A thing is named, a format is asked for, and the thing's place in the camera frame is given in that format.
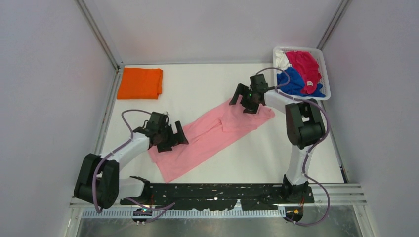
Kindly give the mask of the pink t shirt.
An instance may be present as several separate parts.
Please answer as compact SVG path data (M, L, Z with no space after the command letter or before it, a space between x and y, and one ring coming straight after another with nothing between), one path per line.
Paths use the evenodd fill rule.
M275 117L272 109L261 106L256 114L244 113L244 107L228 101L204 113L183 127L188 144L179 144L171 151L149 149L151 160L159 168L165 182L173 181L216 155L223 149L258 129Z

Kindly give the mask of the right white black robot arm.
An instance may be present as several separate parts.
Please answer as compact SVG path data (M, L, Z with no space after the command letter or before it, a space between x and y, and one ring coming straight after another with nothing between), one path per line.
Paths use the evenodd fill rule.
M308 192L307 171L312 152L327 135L321 109L315 99L303 100L269 87L263 74L250 77L251 84L238 84L229 105L240 103L245 114L268 106L286 116L287 137L292 144L289 167L283 177L281 198L296 202Z

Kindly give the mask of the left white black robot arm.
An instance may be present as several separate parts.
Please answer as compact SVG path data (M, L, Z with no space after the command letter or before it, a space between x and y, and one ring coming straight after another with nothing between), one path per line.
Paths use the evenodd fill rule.
M120 171L151 148L165 153L189 143L181 122L176 121L173 128L167 114L148 113L149 118L137 128L129 125L125 114L122 112L121 117L128 127L129 138L107 154L87 154L74 187L73 196L93 204L98 213L122 199L133 198L139 204L147 204L152 196L150 181L139 176L122 179Z

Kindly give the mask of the white t shirt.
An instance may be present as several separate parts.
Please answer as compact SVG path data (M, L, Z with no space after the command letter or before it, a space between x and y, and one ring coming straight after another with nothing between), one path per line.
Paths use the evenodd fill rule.
M292 67L292 64L289 62L289 59L283 50L275 51L275 65L276 68L280 69L277 70L277 73L279 74L285 71L286 69Z

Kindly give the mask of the blue t shirt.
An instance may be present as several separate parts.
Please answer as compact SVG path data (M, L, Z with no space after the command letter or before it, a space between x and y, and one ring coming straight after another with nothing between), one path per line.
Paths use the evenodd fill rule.
M312 97L320 97L324 98L326 97L325 94L323 94L320 89L323 88L323 85L321 83L318 84L316 90L313 93L308 93L307 89L304 88L305 82L303 78L301 77L300 73L292 67L288 67L285 69L285 72L290 76L290 82L286 85L283 85L280 87L280 89L289 95L297 95L302 97L312 96Z

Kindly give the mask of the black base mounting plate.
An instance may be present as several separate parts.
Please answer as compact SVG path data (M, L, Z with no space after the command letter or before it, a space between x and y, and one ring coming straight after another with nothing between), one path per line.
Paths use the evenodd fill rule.
M281 184L150 183L138 197L121 200L122 205L138 202L157 208L174 204L173 210L273 210L279 204L312 204L312 189L288 193Z

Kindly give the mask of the magenta t shirt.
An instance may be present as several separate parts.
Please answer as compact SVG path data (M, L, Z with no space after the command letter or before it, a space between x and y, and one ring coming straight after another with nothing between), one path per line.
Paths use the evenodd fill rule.
M286 57L304 81L302 93L307 95L313 94L319 88L318 84L322 79L318 62L307 51L286 52Z

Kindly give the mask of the folded orange t shirt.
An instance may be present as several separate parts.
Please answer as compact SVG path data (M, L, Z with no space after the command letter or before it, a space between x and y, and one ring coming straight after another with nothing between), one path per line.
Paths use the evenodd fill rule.
M162 84L162 69L124 68L117 99L158 99Z

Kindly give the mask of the white plastic basket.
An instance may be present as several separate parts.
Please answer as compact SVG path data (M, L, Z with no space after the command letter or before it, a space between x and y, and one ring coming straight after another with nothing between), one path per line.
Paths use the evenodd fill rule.
M308 48L308 47L284 47L284 46L277 46L273 49L273 63L274 66L275 65L275 51L276 50L283 50L285 53L286 52L290 52L290 51L307 51L310 54L312 54L312 56L315 58L315 60L318 62L319 64L319 71L322 75L322 79L319 83L321 83L323 85L323 88L320 89L320 91L325 94L326 97L324 98L320 98L320 97L312 97L312 96L307 96L307 97L302 97L299 96L301 98L310 98L310 99L316 99L319 101L326 101L328 99L330 99L331 97L331 90L330 90L330 85L329 85L329 79L328 79L328 74L327 74L327 69L326 69L326 64L325 64L325 59L324 59L324 55L322 53L321 50L319 49L315 49L315 48ZM286 83L288 80L288 77L285 75L285 71L283 71L282 73L277 73L277 70L275 71L275 83L276 84L283 84Z

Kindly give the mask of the aluminium frame rail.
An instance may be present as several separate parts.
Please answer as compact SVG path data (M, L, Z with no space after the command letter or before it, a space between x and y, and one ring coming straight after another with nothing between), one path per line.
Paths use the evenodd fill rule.
M124 66L100 10L93 0L75 0L100 46L115 70Z

